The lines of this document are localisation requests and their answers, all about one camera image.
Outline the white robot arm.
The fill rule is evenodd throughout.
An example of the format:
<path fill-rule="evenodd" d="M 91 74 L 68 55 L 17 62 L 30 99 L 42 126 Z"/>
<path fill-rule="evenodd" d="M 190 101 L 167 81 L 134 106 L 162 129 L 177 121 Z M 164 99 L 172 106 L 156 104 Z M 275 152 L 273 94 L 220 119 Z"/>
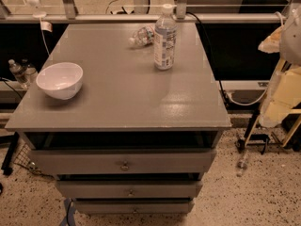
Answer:
<path fill-rule="evenodd" d="M 280 27 L 267 36 L 258 46 L 264 53 L 280 53 L 280 57 L 294 64 L 301 65 L 301 5 L 292 4 L 286 21 L 280 13 Z"/>

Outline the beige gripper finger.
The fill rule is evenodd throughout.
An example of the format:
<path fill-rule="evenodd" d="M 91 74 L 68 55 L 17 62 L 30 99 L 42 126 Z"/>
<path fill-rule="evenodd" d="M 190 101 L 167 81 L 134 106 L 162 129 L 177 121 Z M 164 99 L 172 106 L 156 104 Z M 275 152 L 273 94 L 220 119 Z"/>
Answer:
<path fill-rule="evenodd" d="M 278 53 L 281 32 L 282 27 L 280 26 L 260 43 L 258 49 L 267 54 Z"/>

